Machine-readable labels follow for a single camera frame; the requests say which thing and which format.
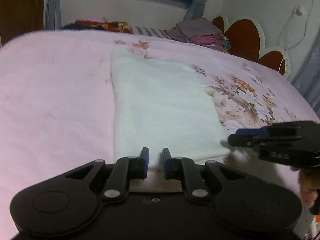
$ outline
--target wooden door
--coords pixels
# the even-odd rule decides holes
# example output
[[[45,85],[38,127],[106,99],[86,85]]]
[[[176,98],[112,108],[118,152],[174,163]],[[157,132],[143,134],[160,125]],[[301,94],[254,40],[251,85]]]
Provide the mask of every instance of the wooden door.
[[[44,0],[0,0],[2,45],[27,32],[43,30]]]

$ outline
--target white towel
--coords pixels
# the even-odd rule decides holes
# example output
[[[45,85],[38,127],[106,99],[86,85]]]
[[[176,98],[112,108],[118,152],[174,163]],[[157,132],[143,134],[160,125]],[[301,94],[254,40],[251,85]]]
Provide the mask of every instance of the white towel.
[[[229,150],[211,96],[197,73],[173,61],[144,59],[115,51],[111,66],[115,96],[116,159],[150,152],[149,167],[163,148],[194,160],[221,157]]]

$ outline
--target brown headboard panel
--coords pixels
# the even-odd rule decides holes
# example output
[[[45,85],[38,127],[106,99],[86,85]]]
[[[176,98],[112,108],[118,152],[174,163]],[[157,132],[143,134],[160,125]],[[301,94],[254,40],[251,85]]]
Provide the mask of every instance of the brown headboard panel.
[[[253,18],[244,18],[226,24],[225,16],[217,16],[212,24],[218,29],[224,30],[230,40],[229,54],[257,62],[269,68],[280,71],[288,77],[290,74],[290,60],[284,49],[280,47],[265,49],[265,37],[260,24]]]

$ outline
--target human hand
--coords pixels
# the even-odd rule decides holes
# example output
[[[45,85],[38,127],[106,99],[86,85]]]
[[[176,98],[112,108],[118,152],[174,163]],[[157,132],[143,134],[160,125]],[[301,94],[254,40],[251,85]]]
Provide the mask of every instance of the human hand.
[[[317,189],[320,189],[320,171],[299,171],[301,201],[306,207],[312,207],[318,198]]]

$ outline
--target folded clothes stack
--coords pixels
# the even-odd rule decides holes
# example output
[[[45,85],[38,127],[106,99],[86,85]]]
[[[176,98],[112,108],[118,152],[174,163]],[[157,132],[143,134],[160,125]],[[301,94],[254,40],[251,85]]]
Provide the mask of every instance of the folded clothes stack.
[[[210,49],[227,51],[230,49],[229,39],[216,26],[206,19],[179,22],[166,34],[181,42],[193,43]]]

